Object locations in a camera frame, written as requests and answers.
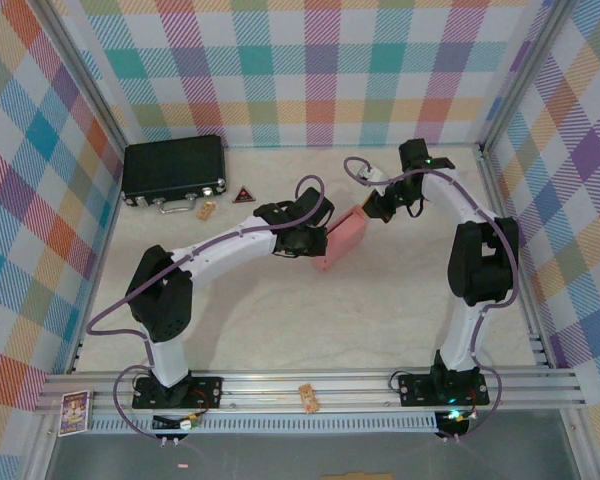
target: small wooden block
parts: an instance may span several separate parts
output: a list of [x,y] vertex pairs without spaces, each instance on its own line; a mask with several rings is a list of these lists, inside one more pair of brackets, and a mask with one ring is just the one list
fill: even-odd
[[307,413],[315,413],[320,410],[320,404],[318,403],[318,399],[316,398],[316,394],[311,388],[311,385],[302,385],[298,388],[300,392],[300,398],[302,399],[302,405]]
[[207,220],[216,208],[215,202],[204,202],[204,205],[196,215],[200,220]]

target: white table surface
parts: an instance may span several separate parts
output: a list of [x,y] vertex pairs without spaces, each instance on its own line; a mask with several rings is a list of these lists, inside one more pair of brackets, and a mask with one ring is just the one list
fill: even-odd
[[[475,197],[487,205],[473,151],[431,148],[448,156]],[[221,233],[263,203],[293,199],[297,181],[323,178],[336,206],[334,219],[370,191],[342,169],[348,155],[368,158],[389,174],[400,173],[397,147],[329,149],[235,149],[227,151],[229,190],[215,199],[207,222],[195,213],[162,215],[121,206],[95,297],[93,314],[124,296],[144,251],[191,245]],[[255,203],[233,204],[245,185]],[[425,203],[421,217],[402,209],[385,225],[370,222],[365,238],[329,272],[308,258],[269,256],[215,280],[194,299],[186,333],[192,369],[367,368],[431,365],[451,318],[453,295],[447,263],[455,228]],[[137,327],[124,306],[98,328]],[[481,358],[494,365],[533,365],[526,323],[518,305],[500,310]],[[85,338],[79,371],[121,370],[145,363],[136,337]]]

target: gray floor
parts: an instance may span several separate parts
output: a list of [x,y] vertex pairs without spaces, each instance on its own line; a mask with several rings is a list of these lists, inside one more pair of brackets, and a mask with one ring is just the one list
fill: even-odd
[[579,478],[558,412],[498,412],[460,444],[433,434],[198,435],[161,449],[137,435],[58,439],[48,479],[302,479],[348,472],[400,479]]

